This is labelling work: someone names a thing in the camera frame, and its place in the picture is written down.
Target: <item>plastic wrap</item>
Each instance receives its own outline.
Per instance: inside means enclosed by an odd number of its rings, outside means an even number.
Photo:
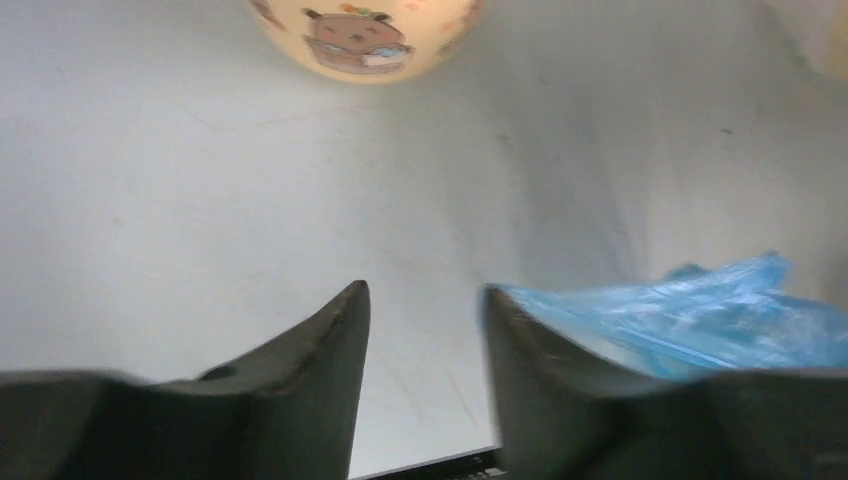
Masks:
[[[789,272],[788,261],[768,253],[713,271],[687,264],[651,285],[506,290],[587,349],[656,376],[848,365],[848,317],[787,295]]]

